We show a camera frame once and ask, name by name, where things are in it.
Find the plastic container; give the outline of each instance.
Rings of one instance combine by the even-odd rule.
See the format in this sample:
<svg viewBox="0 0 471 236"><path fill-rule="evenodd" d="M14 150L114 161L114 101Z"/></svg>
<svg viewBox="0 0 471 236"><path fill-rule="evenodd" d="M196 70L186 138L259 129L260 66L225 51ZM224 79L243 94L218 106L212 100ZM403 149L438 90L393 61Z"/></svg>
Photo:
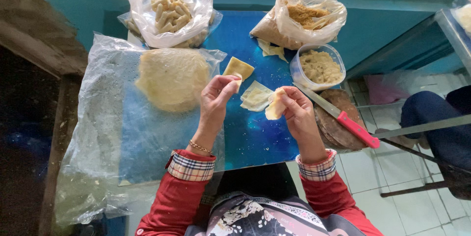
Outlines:
<svg viewBox="0 0 471 236"><path fill-rule="evenodd" d="M336 62L337 64L340 65L340 72L342 73L342 80L340 80L338 83L325 83L325 84L317 84L306 77L304 74L304 71L302 70L301 63L299 61L299 54L306 52L308 50L314 50L317 52L327 52L329 55L332 57L333 61ZM345 66L343 64L342 58L340 57L340 54L333 48L332 46L329 46L327 44L305 44L299 48L298 52L296 53L296 56L291 60L290 63L290 71L291 71L291 77L293 78L293 81L296 83L299 83L303 85L304 87L311 89L313 91L322 91L326 90L328 88L331 88L332 86L340 84L344 79L345 79Z"/></svg>

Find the blue table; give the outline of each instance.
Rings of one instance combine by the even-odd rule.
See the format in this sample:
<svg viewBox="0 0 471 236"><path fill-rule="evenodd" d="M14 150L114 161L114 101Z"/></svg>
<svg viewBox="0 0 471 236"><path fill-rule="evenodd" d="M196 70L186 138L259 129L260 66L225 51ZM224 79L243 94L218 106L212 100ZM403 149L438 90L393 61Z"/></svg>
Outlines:
<svg viewBox="0 0 471 236"><path fill-rule="evenodd" d="M240 93L234 95L227 104L224 120L224 164L217 165L216 170L232 170L294 160L298 154L298 147L286 127L284 118L268 121L265 112L251 112L240 107L242 103L240 95L254 80L272 90L292 83L289 64L278 56L263 57L257 40L249 37L250 30L265 13L236 11L222 13L224 17L221 24L202 47L219 49L227 53L226 59L220 65L221 73L232 56L252 65L255 70L242 83ZM296 51L285 49L285 53L286 59L291 61ZM137 70L134 71L131 72L131 78L125 85L119 165L120 181L126 180L131 184L161 179L165 173L163 167L168 161L170 150L186 147L188 139L197 128L199 118L199 110L168 115L151 106L134 86L134 79L138 76ZM169 116L172 121L166 123ZM187 125L185 117L192 119L191 125L184 131L179 131L179 125ZM149 129L158 131L160 135L152 135L153 131Z"/></svg>
<svg viewBox="0 0 471 236"><path fill-rule="evenodd" d="M222 13L224 17L221 24L202 47L227 53L227 58L221 62L221 73L232 56L255 67L253 74L242 83L240 93L234 95L227 103L224 120L225 169L294 160L298 154L298 146L291 137L284 118L267 120L265 112L251 112L240 107L240 95L254 80L272 90L292 83L289 64L278 56L263 57L257 40L249 37L250 30L265 13ZM296 51L285 49L285 53L286 59L291 61Z"/></svg>

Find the red sleeve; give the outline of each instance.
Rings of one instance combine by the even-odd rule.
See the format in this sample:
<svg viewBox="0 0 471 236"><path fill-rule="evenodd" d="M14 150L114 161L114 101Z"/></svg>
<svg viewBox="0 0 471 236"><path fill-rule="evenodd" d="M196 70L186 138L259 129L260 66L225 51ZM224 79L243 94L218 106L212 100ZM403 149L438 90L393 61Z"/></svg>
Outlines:
<svg viewBox="0 0 471 236"><path fill-rule="evenodd" d="M336 214L350 221L367 236L383 235L355 205L355 200L337 172L330 180L321 182L308 181L301 175L300 178L309 205L321 218Z"/></svg>
<svg viewBox="0 0 471 236"><path fill-rule="evenodd" d="M177 153L196 161L214 161L216 157L204 157L186 150ZM207 181L186 181L165 173L160 181L156 199L136 230L136 236L184 235L204 192Z"/></svg>

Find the pink cloth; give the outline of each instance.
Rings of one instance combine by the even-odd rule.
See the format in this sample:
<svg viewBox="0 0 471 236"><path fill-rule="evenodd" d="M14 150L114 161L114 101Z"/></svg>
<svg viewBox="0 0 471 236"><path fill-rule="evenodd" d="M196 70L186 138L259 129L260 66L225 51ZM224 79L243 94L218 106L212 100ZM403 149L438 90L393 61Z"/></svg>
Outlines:
<svg viewBox="0 0 471 236"><path fill-rule="evenodd" d="M393 103L399 99L407 99L410 94L392 86L383 84L382 74L380 75L365 75L365 83L370 92L371 105L384 105Z"/></svg>

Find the person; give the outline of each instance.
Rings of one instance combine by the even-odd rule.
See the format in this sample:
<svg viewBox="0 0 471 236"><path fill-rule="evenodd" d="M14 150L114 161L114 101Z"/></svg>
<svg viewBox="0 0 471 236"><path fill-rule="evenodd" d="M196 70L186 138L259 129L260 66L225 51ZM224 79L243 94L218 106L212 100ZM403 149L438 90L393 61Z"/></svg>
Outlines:
<svg viewBox="0 0 471 236"><path fill-rule="evenodd" d="M410 96L402 107L400 125L408 128L471 113L471 86L456 89L443 99L430 91ZM435 157L454 166L471 170L471 124L405 135L419 139L422 148L429 148Z"/></svg>
<svg viewBox="0 0 471 236"><path fill-rule="evenodd" d="M283 115L299 146L296 162L309 204L295 196L274 199L270 195L249 195L233 190L220 195L208 217L203 218L200 201L205 185L213 176L216 160L210 151L222 127L226 103L237 91L234 81L239 79L218 75L203 89L198 129L186 149L172 152L156 199L149 214L141 219L135 235L382 235L355 205L336 172L336 152L325 149L321 141L312 102L296 87L289 86L282 87L286 92L282 101L287 107ZM240 170L226 173L235 174ZM258 186L263 186L263 179L269 176L258 176L258 179ZM235 186L239 182L231 181ZM284 188L271 190L283 191ZM197 224L196 220L206 221Z"/></svg>

